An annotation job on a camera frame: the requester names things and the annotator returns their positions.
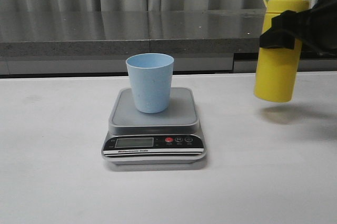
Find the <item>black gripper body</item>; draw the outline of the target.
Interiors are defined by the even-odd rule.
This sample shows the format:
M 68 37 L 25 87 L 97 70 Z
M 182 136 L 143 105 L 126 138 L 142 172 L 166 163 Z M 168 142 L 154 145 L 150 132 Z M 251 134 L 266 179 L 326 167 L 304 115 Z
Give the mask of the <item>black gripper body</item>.
M 336 55 L 336 0 L 300 12 L 300 40 L 319 54 Z

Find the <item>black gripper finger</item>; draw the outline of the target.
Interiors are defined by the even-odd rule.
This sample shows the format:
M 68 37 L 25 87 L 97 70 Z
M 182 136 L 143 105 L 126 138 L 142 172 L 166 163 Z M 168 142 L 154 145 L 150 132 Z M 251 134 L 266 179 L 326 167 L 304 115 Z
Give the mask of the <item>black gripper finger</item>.
M 260 36 L 260 48 L 294 49 L 295 40 L 313 47 L 310 35 L 311 10 L 294 12 L 284 11 L 271 19 L 271 27 Z

